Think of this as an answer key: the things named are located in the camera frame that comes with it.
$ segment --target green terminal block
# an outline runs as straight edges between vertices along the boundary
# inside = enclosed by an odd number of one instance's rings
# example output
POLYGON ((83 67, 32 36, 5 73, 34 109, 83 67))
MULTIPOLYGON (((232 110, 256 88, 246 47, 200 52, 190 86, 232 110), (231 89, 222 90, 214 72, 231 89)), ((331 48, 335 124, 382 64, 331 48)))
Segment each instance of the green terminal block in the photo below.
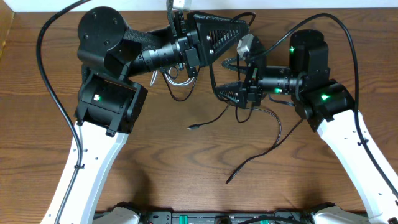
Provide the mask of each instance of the green terminal block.
POLYGON ((188 224, 188 216, 187 215, 180 215, 180 224, 188 224))

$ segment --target white cable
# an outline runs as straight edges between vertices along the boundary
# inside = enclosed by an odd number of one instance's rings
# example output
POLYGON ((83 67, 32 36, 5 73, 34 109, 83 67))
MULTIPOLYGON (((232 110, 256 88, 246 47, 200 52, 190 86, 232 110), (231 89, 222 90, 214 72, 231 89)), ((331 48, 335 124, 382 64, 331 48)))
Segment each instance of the white cable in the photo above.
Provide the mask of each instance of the white cable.
POLYGON ((154 73, 152 74, 152 78, 150 79, 151 86, 155 84, 156 76, 157 76, 157 70, 154 71, 154 73))
MULTIPOLYGON (((154 71, 154 73, 152 74, 152 78, 151 78, 151 80, 150 80, 150 85, 151 85, 151 86, 155 83, 155 80, 156 80, 156 78, 157 78, 157 72, 158 72, 158 71, 154 71)), ((191 82, 195 79, 195 78, 188 78, 188 80, 185 81, 185 82, 182 82, 182 83, 175 83, 175 82, 173 82, 173 80, 172 80, 168 75, 166 75, 166 74, 163 74, 163 75, 165 76, 166 80, 167 80, 171 85, 174 85, 174 86, 187 86, 187 85, 191 84, 191 82)))

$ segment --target grey connector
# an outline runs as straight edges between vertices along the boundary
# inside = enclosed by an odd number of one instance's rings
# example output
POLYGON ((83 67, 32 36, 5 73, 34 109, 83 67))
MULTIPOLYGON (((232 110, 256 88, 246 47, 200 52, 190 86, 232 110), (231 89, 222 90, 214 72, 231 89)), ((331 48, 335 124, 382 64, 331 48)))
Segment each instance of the grey connector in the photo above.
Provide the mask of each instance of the grey connector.
POLYGON ((173 9, 189 11, 191 9, 192 0, 174 0, 173 9))
POLYGON ((236 50, 238 51, 240 58, 245 58, 246 55, 250 52, 251 43, 253 42, 253 34, 248 34, 242 37, 239 40, 238 47, 236 50))

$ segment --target cable plug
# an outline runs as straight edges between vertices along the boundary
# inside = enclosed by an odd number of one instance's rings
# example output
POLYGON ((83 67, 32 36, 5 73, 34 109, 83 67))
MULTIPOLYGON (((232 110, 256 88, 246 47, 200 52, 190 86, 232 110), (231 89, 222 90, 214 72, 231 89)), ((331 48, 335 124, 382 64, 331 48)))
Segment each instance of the cable plug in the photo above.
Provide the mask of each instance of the cable plug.
POLYGON ((187 127, 187 130, 194 130, 194 129, 198 129, 200 127, 200 124, 193 124, 189 127, 187 127))

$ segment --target wooden surface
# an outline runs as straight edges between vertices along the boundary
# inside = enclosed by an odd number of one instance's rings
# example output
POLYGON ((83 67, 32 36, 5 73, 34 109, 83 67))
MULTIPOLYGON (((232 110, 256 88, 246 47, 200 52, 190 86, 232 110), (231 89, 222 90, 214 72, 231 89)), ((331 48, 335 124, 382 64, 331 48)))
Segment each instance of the wooden surface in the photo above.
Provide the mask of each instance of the wooden surface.
POLYGON ((14 12, 8 8, 3 0, 0 0, 0 59, 4 46, 6 45, 6 37, 13 17, 14 12))
MULTIPOLYGON (((240 12, 210 13, 233 17, 240 12)), ((256 12, 252 32, 269 47, 298 22, 321 10, 256 12)), ((374 140, 398 170, 398 10, 322 12, 339 17, 353 35, 361 76, 360 110, 374 140)), ((0 61, 0 223, 39 222, 68 156, 72 135, 44 87, 35 59, 37 34, 50 15, 16 14, 0 61)), ((70 115, 81 83, 76 29, 82 15, 69 13, 55 22, 42 51, 49 79, 70 115)), ((167 25, 164 12, 122 15, 132 28, 141 31, 167 25)), ((318 19, 306 28, 325 34, 332 77, 353 93, 353 63, 343 32, 329 19, 318 19)), ((287 65, 288 48, 286 42, 278 47, 269 64, 287 65)), ((220 66, 221 60, 234 55, 231 49, 215 63, 218 83, 236 79, 235 73, 220 66)), ((133 134, 109 173, 97 210, 107 210, 121 201, 132 201, 139 208, 176 211, 301 210, 327 201, 345 210, 364 210, 341 164, 307 123, 278 150, 248 163, 225 185, 238 164, 273 143, 276 121, 255 111, 247 123, 238 124, 229 110, 216 123, 187 131, 190 124, 211 120, 224 108, 211 92, 208 69, 202 70, 192 97, 183 103, 170 97, 163 79, 152 87, 149 74, 133 80, 148 88, 149 94, 133 134)), ((188 88, 174 91, 183 96, 188 88)), ((262 106, 278 113, 283 135, 299 120, 292 108, 267 100, 262 106)))

